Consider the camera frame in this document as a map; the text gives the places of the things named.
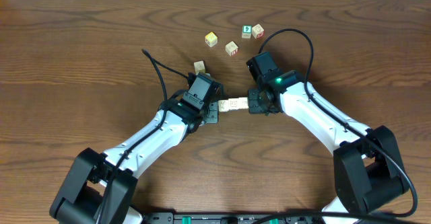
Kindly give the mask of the red edged block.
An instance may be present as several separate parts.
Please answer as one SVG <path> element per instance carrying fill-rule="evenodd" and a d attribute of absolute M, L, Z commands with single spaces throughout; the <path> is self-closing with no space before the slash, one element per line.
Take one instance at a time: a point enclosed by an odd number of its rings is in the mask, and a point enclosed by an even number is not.
<path fill-rule="evenodd" d="M 219 111 L 219 112 L 221 112 L 221 111 L 223 110 L 223 104 L 224 104 L 224 103 L 223 103 L 223 101 L 222 101 L 222 100 L 219 100 L 219 101 L 218 101 L 218 111 Z"/>

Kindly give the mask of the red soccer letter block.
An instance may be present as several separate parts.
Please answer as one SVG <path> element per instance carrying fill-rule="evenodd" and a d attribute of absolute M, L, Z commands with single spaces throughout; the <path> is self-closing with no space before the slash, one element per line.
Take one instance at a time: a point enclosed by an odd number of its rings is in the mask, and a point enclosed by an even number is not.
<path fill-rule="evenodd" d="M 257 25 L 252 27 L 252 36 L 255 39 L 261 38 L 264 35 L 264 33 L 265 33 L 265 31 L 260 24 L 257 24 Z"/>

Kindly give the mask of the teal edged block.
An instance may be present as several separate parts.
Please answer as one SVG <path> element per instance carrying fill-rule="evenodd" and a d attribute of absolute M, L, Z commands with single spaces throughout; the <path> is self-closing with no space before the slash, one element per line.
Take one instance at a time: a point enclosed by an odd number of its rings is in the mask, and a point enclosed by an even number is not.
<path fill-rule="evenodd" d="M 229 112 L 230 111 L 230 109 L 229 109 L 229 100 L 222 100 L 223 101 L 223 110 L 222 110 L 222 112 Z"/>

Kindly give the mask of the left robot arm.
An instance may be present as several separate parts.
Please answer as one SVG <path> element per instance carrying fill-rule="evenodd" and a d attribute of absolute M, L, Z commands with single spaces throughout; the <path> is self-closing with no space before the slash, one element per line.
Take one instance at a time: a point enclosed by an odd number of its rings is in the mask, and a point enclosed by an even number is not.
<path fill-rule="evenodd" d="M 131 206 L 137 181 L 157 158 L 181 143 L 203 123 L 218 121 L 218 104 L 169 99 L 168 109 L 132 137 L 97 153 L 84 149 L 73 161 L 49 214 L 59 223 L 141 223 Z"/>

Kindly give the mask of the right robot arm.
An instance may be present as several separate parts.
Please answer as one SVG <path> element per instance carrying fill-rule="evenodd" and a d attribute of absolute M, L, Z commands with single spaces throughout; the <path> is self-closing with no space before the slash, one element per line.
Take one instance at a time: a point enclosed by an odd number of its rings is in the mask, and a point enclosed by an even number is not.
<path fill-rule="evenodd" d="M 337 196 L 325 212 L 369 214 L 409 190 L 395 135 L 350 118 L 296 71 L 284 73 L 268 52 L 246 63 L 257 88 L 251 114 L 284 113 L 305 126 L 333 156 Z"/>

